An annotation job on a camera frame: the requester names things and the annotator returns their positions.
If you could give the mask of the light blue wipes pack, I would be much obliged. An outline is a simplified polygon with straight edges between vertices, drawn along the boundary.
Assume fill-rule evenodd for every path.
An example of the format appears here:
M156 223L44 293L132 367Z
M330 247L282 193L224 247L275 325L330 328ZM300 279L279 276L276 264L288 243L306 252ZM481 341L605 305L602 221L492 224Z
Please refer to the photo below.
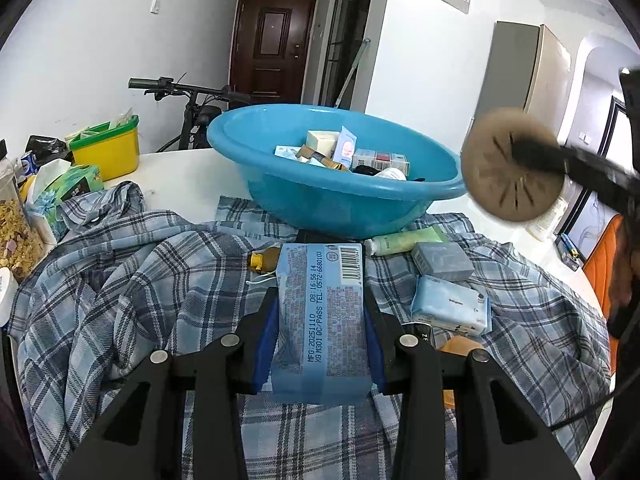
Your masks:
M431 275L418 279L410 315L414 322L467 337L492 331L491 305L485 294Z

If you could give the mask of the blue tissue pack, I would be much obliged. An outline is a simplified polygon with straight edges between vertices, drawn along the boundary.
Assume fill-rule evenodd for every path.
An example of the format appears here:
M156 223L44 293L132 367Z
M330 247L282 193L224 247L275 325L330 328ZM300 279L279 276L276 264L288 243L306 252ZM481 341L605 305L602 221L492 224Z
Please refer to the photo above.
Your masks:
M372 379L359 244L285 244L276 269L279 333L274 398L287 404L354 405Z

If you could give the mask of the grey cabinet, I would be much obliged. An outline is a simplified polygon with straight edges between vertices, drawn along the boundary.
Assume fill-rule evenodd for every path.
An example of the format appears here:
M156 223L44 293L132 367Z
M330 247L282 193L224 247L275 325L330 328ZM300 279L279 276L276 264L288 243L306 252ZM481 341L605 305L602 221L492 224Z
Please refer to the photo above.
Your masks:
M475 118L520 108L558 133L570 92L570 52L544 25L495 24Z

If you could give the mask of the amber soap bar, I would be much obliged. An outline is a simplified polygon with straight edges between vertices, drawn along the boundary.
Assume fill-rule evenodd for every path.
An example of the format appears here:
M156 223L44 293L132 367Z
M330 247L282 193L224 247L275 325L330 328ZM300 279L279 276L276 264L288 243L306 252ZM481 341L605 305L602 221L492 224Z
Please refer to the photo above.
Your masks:
M456 407L454 403L454 389L452 386L460 375L461 360L449 359L449 356L462 356L466 358L474 350L484 350L484 347L477 341L460 335L452 336L440 348L444 357L442 358L442 385L444 386L444 405L445 408L453 410Z

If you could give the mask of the orange chair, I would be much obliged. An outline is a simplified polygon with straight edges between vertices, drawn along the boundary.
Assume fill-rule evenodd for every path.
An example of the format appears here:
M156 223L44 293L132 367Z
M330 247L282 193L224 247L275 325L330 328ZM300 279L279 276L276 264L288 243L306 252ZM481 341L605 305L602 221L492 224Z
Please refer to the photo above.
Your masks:
M596 294L602 314L606 320L608 320L611 313L611 301L610 296L608 296L608 289L610 288L613 275L613 262L617 248L617 231L622 221L623 217L616 214L616 216L608 222L596 247L582 267L585 276L588 278Z

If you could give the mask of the grey blue box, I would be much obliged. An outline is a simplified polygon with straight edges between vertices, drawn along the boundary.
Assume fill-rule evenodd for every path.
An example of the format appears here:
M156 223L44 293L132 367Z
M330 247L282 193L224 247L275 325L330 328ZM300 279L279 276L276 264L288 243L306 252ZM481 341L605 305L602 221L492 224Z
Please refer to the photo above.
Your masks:
M421 275L445 281L463 282L474 272L471 260L457 243L421 242L411 257Z

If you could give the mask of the blue plaid shirt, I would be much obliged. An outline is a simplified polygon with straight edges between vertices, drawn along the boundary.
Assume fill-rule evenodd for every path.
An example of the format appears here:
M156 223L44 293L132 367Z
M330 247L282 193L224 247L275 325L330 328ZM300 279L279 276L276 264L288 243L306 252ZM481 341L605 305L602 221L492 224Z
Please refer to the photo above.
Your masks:
M20 285L6 328L38 474L56 478L125 377L152 351L198 351L255 311L255 249L290 242L296 229L250 200L224 197L194 224L144 206L131 182L73 200L76 233ZM461 246L470 285L489 297L492 329L480 341L542 420L554 424L610 390L605 320L511 244L476 232L463 214L424 214ZM361 404L307 408L265 394L240 403L253 479L386 479L400 401L370 393Z

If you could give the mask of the leaning metal pole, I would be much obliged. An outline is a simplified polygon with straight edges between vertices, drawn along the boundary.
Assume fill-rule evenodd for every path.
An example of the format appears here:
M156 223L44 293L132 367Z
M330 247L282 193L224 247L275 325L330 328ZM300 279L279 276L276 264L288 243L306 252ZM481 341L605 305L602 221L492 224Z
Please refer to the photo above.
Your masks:
M370 43L371 43L371 39L369 37L366 37L361 41L360 47L356 53L354 60L352 61L352 65L350 66L350 69L347 73L347 76L344 81L344 84L342 85L341 91L335 100L335 103L334 103L335 108L339 108L341 106L344 100L344 95L349 87L349 84L354 79L356 75L356 71L358 70L358 66L363 58L364 52L367 51L367 48L369 47Z

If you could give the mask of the blue plastic basin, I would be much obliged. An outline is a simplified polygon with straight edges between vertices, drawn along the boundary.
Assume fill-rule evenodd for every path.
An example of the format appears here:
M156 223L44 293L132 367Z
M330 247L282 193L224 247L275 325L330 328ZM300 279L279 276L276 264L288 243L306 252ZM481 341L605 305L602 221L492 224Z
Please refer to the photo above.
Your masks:
M279 145L299 146L310 130L347 129L358 148L407 157L405 181L363 176L279 157ZM435 200L465 194L460 158L420 132L381 118L322 106L240 107L214 119L207 140L235 162L250 197L294 228L338 238L400 231Z

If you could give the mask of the cereal jar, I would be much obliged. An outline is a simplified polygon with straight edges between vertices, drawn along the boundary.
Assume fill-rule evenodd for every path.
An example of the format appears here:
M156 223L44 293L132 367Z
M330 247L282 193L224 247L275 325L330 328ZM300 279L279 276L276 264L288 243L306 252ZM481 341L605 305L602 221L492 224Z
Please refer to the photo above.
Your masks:
M0 264L21 283L35 269L44 254L43 242L30 225L18 195L9 159L1 159Z

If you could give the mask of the black tray box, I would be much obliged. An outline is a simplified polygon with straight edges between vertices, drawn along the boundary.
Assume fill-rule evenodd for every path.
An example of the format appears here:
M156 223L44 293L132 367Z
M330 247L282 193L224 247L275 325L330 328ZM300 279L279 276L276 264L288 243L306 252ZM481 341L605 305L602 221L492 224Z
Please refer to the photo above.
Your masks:
M358 244L358 240L349 240L348 238L335 237L332 235L300 229L295 237L295 243L298 244Z

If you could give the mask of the green tissue box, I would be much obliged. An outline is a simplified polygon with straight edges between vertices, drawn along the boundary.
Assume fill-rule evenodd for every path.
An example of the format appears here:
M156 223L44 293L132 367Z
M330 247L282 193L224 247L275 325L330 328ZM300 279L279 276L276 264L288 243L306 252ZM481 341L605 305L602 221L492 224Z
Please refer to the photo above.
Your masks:
M96 165L74 166L64 159L43 165L27 192L25 209L32 226L43 241L53 245L68 232L62 214L62 203L82 194L99 191L103 181Z

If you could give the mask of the dark brown door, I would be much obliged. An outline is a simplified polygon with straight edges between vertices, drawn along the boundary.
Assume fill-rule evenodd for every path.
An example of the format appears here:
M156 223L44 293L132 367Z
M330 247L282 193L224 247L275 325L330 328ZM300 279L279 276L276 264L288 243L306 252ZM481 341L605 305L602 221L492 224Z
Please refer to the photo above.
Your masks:
M317 0L239 0L230 86L254 104L300 101Z

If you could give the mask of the yellow green bin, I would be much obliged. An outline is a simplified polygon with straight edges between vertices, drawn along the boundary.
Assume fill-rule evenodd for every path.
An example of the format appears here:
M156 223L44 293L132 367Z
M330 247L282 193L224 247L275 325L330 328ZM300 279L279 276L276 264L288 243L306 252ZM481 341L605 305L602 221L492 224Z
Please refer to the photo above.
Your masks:
M103 181L111 181L131 174L139 166L139 116L111 127L109 122L95 125L77 133L68 147L76 165L97 166Z

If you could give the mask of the black bicycle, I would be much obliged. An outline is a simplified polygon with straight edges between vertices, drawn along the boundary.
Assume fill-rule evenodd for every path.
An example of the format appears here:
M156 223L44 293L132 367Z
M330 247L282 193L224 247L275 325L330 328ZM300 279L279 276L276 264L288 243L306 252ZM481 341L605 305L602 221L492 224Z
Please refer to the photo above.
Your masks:
M183 112L183 123L178 136L162 145L157 153L168 151L177 145L178 151L198 150L209 148L206 138L208 126L222 114L220 106L212 102L229 104L231 107L243 107L253 104L253 99L245 93L230 89L228 84L220 89L192 86L174 81L170 77L157 79L130 78L128 88L143 90L145 94L152 94L156 102L168 96L185 96L188 99Z

